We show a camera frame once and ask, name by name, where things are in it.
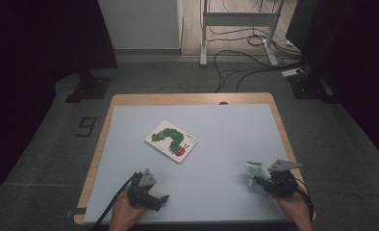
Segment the floor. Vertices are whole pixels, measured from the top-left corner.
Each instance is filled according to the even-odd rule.
[[[71,75],[56,85],[57,97],[33,140],[0,188],[0,230],[86,230],[75,224],[77,206],[101,126],[113,95],[120,93],[213,93],[218,76],[213,63],[175,57],[119,62],[116,70],[94,70],[111,77],[103,99],[64,103],[77,84]],[[252,62],[219,59],[220,71],[257,67]],[[220,92],[234,92],[241,72]],[[340,104],[297,100],[280,70],[245,78],[239,92],[270,92],[289,136],[316,207],[316,230],[379,230],[379,152]],[[77,137],[84,117],[95,117],[88,137]],[[254,230],[258,224],[137,226],[136,230]],[[282,230],[273,226],[262,230]]]

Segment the hand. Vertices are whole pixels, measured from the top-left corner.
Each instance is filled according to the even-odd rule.
[[[126,231],[147,211],[144,207],[133,207],[123,191],[114,203],[109,231]]]
[[[299,231],[313,230],[312,221],[310,220],[310,210],[302,195],[294,192],[293,195],[286,198],[274,194],[271,197],[277,200],[283,212],[297,225]]]

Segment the caterpillar illustration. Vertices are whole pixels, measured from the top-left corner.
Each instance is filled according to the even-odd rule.
[[[169,145],[169,151],[177,157],[182,156],[186,153],[186,148],[189,145],[185,144],[184,146],[180,146],[180,143],[184,140],[184,135],[173,128],[165,128],[163,131],[151,135],[151,141],[163,141],[165,138],[172,138],[172,142]]]

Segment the black cable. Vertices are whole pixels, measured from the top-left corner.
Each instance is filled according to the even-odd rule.
[[[228,8],[226,8],[226,6],[225,6],[225,0],[222,0],[222,3],[223,3],[223,7],[226,9],[226,11],[229,12]]]
[[[255,30],[260,31],[260,32],[263,32],[263,33],[265,33],[265,34],[268,36],[268,33],[266,33],[266,32],[264,32],[264,31],[262,31],[262,30],[259,30],[259,29],[255,28],[255,27],[253,27],[252,34],[255,35],[255,36],[258,36],[258,37],[259,37],[259,35],[256,35],[256,34],[255,34]]]
[[[102,220],[106,216],[106,214],[112,209],[112,207],[113,207],[114,203],[117,201],[118,197],[121,195],[121,193],[123,193],[124,190],[126,190],[127,186],[133,180],[133,177],[135,175],[136,174],[134,174],[132,177],[130,177],[130,179],[126,183],[124,183],[124,185],[120,188],[120,190],[117,191],[117,193],[114,195],[113,199],[109,203],[108,207],[103,212],[102,216],[100,216],[100,218],[91,226],[90,231],[93,231],[94,229],[97,228],[98,225],[100,225],[100,222],[102,222]]]
[[[309,207],[310,212],[310,222],[313,222],[313,217],[315,214],[315,206],[313,205],[312,199],[309,195],[306,195],[302,190],[296,189],[296,192],[298,192],[301,196],[303,196],[304,200],[306,200],[307,206]]]
[[[252,9],[250,9],[250,11],[252,12],[252,10],[259,4],[259,0],[256,0],[256,4],[253,5]]]
[[[265,0],[265,8],[266,8],[266,11],[268,12],[268,8],[267,8],[267,0]]]
[[[282,65],[285,65],[285,60],[302,60],[302,59],[305,59],[304,57],[302,58],[298,58],[298,57],[286,57],[286,58],[282,58],[281,62],[282,62]]]
[[[202,28],[202,17],[201,17],[201,14],[202,14],[202,4],[201,4],[201,0],[199,0],[199,25],[201,26],[201,31],[203,31],[204,29]]]
[[[277,0],[274,0],[273,9],[271,10],[272,13],[274,12],[274,6],[276,6],[276,1]]]
[[[235,31],[229,31],[229,32],[214,32],[211,27],[209,26],[210,28],[210,31],[211,33],[215,34],[215,35],[226,35],[226,34],[231,34],[231,33],[235,33],[235,32],[242,32],[242,31],[249,31],[249,30],[253,30],[253,28],[245,28],[245,29],[239,29],[239,30],[235,30]]]
[[[303,186],[304,186],[304,188],[306,189],[306,191],[307,191],[307,195],[309,196],[309,197],[312,197],[311,195],[310,195],[310,191],[309,191],[309,188],[307,188],[307,185],[306,184],[304,184],[304,182],[302,181],[302,180],[300,180],[300,179],[297,179],[297,178],[295,178],[297,181],[299,181],[301,184],[303,184]]]
[[[264,0],[261,0],[261,7],[259,8],[259,12],[262,11],[262,4],[264,3]]]
[[[230,73],[229,75],[227,75],[226,77],[224,77],[222,75],[223,72],[226,72],[226,71],[229,71],[229,70],[223,70],[223,71],[219,71],[219,68],[217,66],[217,62],[216,62],[216,58],[221,55],[222,53],[236,53],[236,54],[241,54],[243,56],[246,56],[250,59],[252,59],[253,61],[255,61],[256,63],[258,64],[261,64],[263,66],[263,68],[254,68],[254,69],[249,69],[249,70],[239,70],[239,71],[234,71],[234,70],[231,70],[233,71],[232,73]],[[290,56],[290,57],[287,57],[287,59],[297,59],[299,60],[299,62],[297,63],[294,63],[294,64],[287,64],[287,65],[283,65],[283,66],[271,66],[271,65],[267,65],[267,64],[264,64],[260,61],[258,61],[257,59],[255,59],[254,57],[250,56],[250,55],[247,55],[243,52],[239,52],[239,51],[233,51],[233,50],[222,50],[222,51],[219,51],[215,54],[214,56],[214,65],[215,65],[215,69],[216,69],[216,72],[217,72],[217,75],[218,75],[218,86],[215,90],[215,92],[218,92],[220,91],[224,86],[225,86],[225,82],[226,80],[232,76],[233,74],[235,73],[238,73],[238,72],[247,72],[247,71],[250,71],[250,72],[247,72],[245,73],[243,76],[241,76],[241,78],[239,79],[237,85],[236,85],[236,90],[235,92],[238,92],[238,89],[239,89],[239,86],[240,86],[240,83],[248,76],[252,75],[252,74],[255,74],[255,73],[258,73],[258,72],[263,72],[263,71],[270,71],[270,70],[276,70],[276,69],[284,69],[284,68],[290,68],[290,67],[296,67],[296,66],[300,66],[300,65],[303,65],[304,62],[306,61],[306,59],[303,57],[303,56]]]
[[[261,42],[257,43],[257,44],[254,44],[254,43],[251,42],[251,39],[259,39]],[[251,45],[251,46],[261,46],[261,45],[264,45],[264,40],[260,36],[251,35],[251,36],[249,36],[247,38],[247,43],[249,43],[249,45]]]
[[[243,37],[243,38],[214,38],[214,39],[206,39],[206,41],[216,41],[216,40],[242,40],[242,39],[248,39],[249,37]]]
[[[300,51],[290,50],[290,49],[288,49],[288,48],[285,48],[285,47],[280,46],[276,41],[273,41],[273,45],[275,46],[275,48],[281,50],[281,51],[284,52],[284,53],[294,52],[294,53],[297,53],[297,54],[301,54]]]

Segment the electrical cord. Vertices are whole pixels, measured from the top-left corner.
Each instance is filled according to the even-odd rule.
[[[274,13],[274,7],[276,6],[276,1],[277,0],[274,0],[273,9],[271,10],[273,13]]]
[[[262,11],[262,5],[263,5],[263,3],[264,3],[264,0],[261,0],[261,6],[259,7],[259,12]]]
[[[106,216],[106,214],[112,209],[114,203],[117,201],[117,199],[121,195],[121,193],[123,193],[123,191],[126,190],[127,186],[133,180],[134,176],[135,175],[133,175],[132,177],[130,177],[130,179],[126,183],[124,183],[124,185],[120,188],[120,190],[117,191],[117,193],[114,195],[113,199],[109,203],[108,207],[103,212],[102,216],[100,216],[100,218],[91,226],[90,231],[94,231],[95,229],[97,229],[97,227],[99,226],[100,222],[102,222],[102,220]]]
[[[267,8],[267,0],[265,0],[265,8],[266,8],[266,11],[268,12],[268,8]]]
[[[295,191],[298,192],[301,196],[303,196],[304,199],[306,200],[306,203],[309,206],[309,211],[310,211],[310,221],[313,222],[313,217],[315,214],[315,208],[314,208],[314,205],[312,202],[312,196],[310,195],[309,188],[307,188],[306,184],[304,184],[304,182],[302,180],[297,179],[297,178],[295,178],[295,179],[297,181],[299,181],[301,184],[303,184],[304,188],[306,189],[307,193],[303,192],[302,190],[300,190],[298,188]]]
[[[224,1],[224,0],[222,0],[222,3],[223,3],[224,8],[229,12],[228,8],[227,8],[226,5],[225,5],[225,1]],[[259,4],[259,0],[258,0],[257,3],[252,7],[252,9],[250,10],[251,12],[252,12],[252,10],[257,6],[257,4]],[[263,4],[263,0],[261,1],[261,6],[260,6],[260,8],[259,8],[259,12],[262,10],[262,4]],[[208,9],[209,9],[209,11],[211,10],[211,0],[209,0],[209,2],[208,2]],[[199,24],[200,24],[201,31],[202,31],[202,30],[203,30],[203,25],[202,25],[202,16],[201,16],[201,14],[202,14],[202,2],[201,2],[201,0],[199,0]],[[251,42],[251,39],[253,39],[253,38],[259,38],[259,39],[262,40],[262,36],[260,36],[259,34],[256,35],[255,30],[257,30],[258,32],[265,33],[265,34],[268,35],[268,33],[264,32],[264,31],[262,31],[262,30],[256,29],[255,27],[252,27],[252,28],[244,28],[244,29],[239,29],[239,30],[229,31],[229,32],[215,32],[215,31],[213,31],[213,29],[211,28],[211,26],[208,26],[208,28],[210,29],[211,33],[214,34],[214,35],[227,35],[227,34],[232,34],[232,33],[237,33],[237,32],[242,32],[242,31],[249,31],[249,30],[252,30],[252,34],[253,34],[252,36],[243,37],[243,38],[214,38],[214,39],[206,39],[206,41],[209,41],[209,42],[211,42],[211,41],[218,41],[218,40],[226,40],[226,41],[228,41],[228,40],[242,40],[242,39],[247,39],[247,42],[248,42],[250,45],[252,45],[252,46],[260,46],[261,44],[253,44],[253,43]]]
[[[245,57],[253,60],[257,64],[262,65],[263,67],[250,68],[250,69],[246,69],[246,70],[234,70],[234,69],[219,70],[216,59],[217,59],[218,56],[221,56],[224,53],[235,53],[237,55],[243,55],[243,56],[245,56]],[[219,92],[220,90],[222,90],[224,88],[225,83],[228,80],[228,78],[231,77],[231,76],[233,76],[233,75],[235,75],[236,73],[244,72],[244,74],[238,80],[236,88],[235,88],[235,92],[238,92],[239,87],[240,87],[240,83],[245,78],[247,78],[248,76],[251,76],[251,75],[259,73],[259,72],[264,72],[264,71],[271,71],[271,70],[278,70],[278,69],[285,69],[285,68],[291,68],[291,67],[301,66],[306,61],[306,59],[305,59],[304,56],[299,56],[299,57],[295,56],[293,58],[297,59],[298,62],[294,63],[294,64],[283,64],[283,62],[282,62],[283,66],[271,66],[271,65],[268,65],[268,64],[264,64],[264,63],[260,62],[259,60],[255,59],[254,57],[252,57],[252,56],[250,56],[248,54],[245,54],[243,52],[240,52],[240,51],[233,51],[233,50],[222,50],[222,51],[219,51],[214,56],[214,66],[215,66],[215,69],[216,69],[216,73],[218,75],[218,86],[216,87],[215,92]],[[228,72],[228,71],[231,71],[231,73],[228,74],[227,76],[223,76],[223,73],[224,72]]]
[[[253,7],[252,7],[252,9],[250,9],[250,11],[252,12],[252,10],[253,10],[256,6],[258,6],[258,4],[259,4],[259,0],[256,1],[256,4],[253,5]]]

